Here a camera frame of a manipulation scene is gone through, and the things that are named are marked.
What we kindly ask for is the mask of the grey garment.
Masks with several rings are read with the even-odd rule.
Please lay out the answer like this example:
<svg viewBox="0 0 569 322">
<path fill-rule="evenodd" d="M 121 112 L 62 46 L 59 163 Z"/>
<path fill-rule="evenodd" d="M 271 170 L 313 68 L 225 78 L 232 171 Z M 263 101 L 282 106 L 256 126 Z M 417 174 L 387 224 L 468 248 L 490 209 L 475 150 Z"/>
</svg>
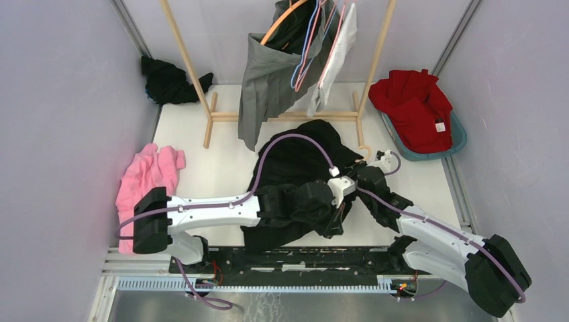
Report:
<svg viewBox="0 0 569 322">
<path fill-rule="evenodd" d="M 287 1 L 277 1 L 274 21 L 287 9 Z M 320 78 L 328 56 L 319 53 L 317 44 L 310 50 L 316 54 L 314 64 L 299 92 L 291 88 L 291 77 L 300 55 L 283 50 L 289 36 L 290 19 L 286 18 L 265 46 L 260 44 L 265 34 L 248 35 L 248 58 L 242 80 L 238 113 L 238 137 L 253 151 L 262 124 L 291 108 Z"/>
</svg>

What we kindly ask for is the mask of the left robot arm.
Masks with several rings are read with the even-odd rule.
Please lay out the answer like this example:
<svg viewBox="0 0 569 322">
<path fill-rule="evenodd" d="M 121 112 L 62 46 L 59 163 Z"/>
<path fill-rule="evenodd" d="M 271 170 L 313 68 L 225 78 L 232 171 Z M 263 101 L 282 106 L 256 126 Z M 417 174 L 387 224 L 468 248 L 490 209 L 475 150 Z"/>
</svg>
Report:
<svg viewBox="0 0 569 322">
<path fill-rule="evenodd" d="M 346 198 L 354 191 L 354 182 L 346 177 L 264 186 L 253 194 L 212 199 L 168 196 L 164 187 L 156 187 L 134 207 L 132 250 L 169 254 L 201 273 L 210 267 L 211 254 L 207 240 L 189 230 L 228 225 L 287 230 L 304 225 L 330 238 L 343 232 Z"/>
</svg>

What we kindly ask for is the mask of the pink wire hanger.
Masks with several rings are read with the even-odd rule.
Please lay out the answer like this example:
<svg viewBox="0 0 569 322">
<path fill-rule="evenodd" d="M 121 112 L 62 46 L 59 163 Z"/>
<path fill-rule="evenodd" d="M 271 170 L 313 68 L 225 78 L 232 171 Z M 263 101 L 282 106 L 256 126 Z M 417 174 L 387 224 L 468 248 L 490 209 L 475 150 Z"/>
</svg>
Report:
<svg viewBox="0 0 569 322">
<path fill-rule="evenodd" d="M 325 64 L 325 66 L 323 67 L 323 72 L 322 72 L 322 74 L 321 74 L 321 76 L 320 76 L 320 78 L 319 78 L 319 81 L 318 81 L 318 83 L 317 83 L 318 86 L 321 86 L 321 84 L 323 83 L 323 80 L 324 80 L 324 78 L 325 78 L 325 76 L 326 76 L 327 70 L 329 69 L 329 68 L 328 68 L 329 62 L 330 62 L 330 60 L 331 60 L 333 51 L 335 50 L 335 47 L 336 47 L 336 42 L 337 42 L 338 36 L 339 36 L 339 34 L 340 34 L 340 31 L 341 31 L 341 28 L 342 28 L 342 24 L 343 24 L 343 22 L 344 22 L 344 17 L 345 17 L 346 12 L 347 12 L 347 9 L 346 9 L 346 8 L 348 7 L 348 3 L 349 3 L 349 1 L 344 1 L 344 2 L 343 2 L 342 10 L 340 11 L 340 14 L 339 14 L 338 25 L 337 25 L 337 28 L 336 28 L 335 37 L 334 37 L 334 39 L 333 39 L 333 42 L 332 42 L 332 45 L 331 45 L 331 49 L 330 49 L 329 55 L 328 55 L 327 60 L 326 60 L 326 64 Z"/>
</svg>

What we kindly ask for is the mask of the orange plastic hanger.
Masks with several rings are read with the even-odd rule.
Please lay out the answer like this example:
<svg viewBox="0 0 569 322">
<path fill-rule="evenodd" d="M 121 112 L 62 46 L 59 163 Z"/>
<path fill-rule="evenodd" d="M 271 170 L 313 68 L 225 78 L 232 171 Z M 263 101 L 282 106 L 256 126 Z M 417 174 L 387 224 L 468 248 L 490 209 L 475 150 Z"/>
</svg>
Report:
<svg viewBox="0 0 569 322">
<path fill-rule="evenodd" d="M 267 42 L 273 38 L 273 35 L 275 35 L 275 33 L 277 32 L 278 28 L 283 23 L 283 21 L 306 2 L 307 0 L 298 0 L 295 2 L 289 1 L 289 8 L 286 9 L 271 25 L 270 29 L 265 33 L 264 37 L 261 39 L 260 44 L 262 46 L 265 46 Z"/>
</svg>

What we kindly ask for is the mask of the white skirt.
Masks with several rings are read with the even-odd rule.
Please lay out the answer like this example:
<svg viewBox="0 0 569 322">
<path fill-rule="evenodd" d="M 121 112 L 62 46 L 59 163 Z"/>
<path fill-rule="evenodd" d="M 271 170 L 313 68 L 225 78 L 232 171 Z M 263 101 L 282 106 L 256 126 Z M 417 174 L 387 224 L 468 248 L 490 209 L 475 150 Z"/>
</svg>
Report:
<svg viewBox="0 0 569 322">
<path fill-rule="evenodd" d="M 320 112 L 327 105 L 332 85 L 344 65 L 348 52 L 356 43 L 357 32 L 357 9 L 355 3 L 351 2 L 347 8 L 336 47 L 329 62 L 329 69 L 321 86 L 316 85 L 315 87 L 310 105 L 306 111 L 307 117 L 314 117 L 317 112 Z"/>
</svg>

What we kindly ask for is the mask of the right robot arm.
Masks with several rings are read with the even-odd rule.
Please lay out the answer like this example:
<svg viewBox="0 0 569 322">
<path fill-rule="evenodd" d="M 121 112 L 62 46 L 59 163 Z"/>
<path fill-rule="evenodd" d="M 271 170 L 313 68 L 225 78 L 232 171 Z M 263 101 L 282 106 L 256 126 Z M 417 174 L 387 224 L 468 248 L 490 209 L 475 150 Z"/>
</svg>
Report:
<svg viewBox="0 0 569 322">
<path fill-rule="evenodd" d="M 503 317 L 513 305 L 526 301 L 532 279 L 507 239 L 468 233 L 429 215 L 392 192 L 378 167 L 364 166 L 353 179 L 358 197 L 376 222 L 409 240 L 388 254 L 393 272 L 413 269 L 442 278 L 466 291 L 494 317 Z"/>
</svg>

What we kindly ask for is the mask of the wooden hanger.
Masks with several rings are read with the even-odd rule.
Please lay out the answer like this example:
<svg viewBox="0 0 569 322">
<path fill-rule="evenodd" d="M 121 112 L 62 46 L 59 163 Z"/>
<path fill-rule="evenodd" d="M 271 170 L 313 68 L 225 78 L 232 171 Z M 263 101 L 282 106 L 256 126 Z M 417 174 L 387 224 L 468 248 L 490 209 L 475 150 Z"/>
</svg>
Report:
<svg viewBox="0 0 569 322">
<path fill-rule="evenodd" d="M 372 148 L 369 145 L 364 144 L 364 145 L 358 146 L 358 150 L 363 150 L 365 152 L 365 154 L 363 157 L 356 159 L 355 163 L 357 163 L 357 164 L 367 163 L 367 161 L 369 160 L 369 158 L 372 155 Z"/>
</svg>

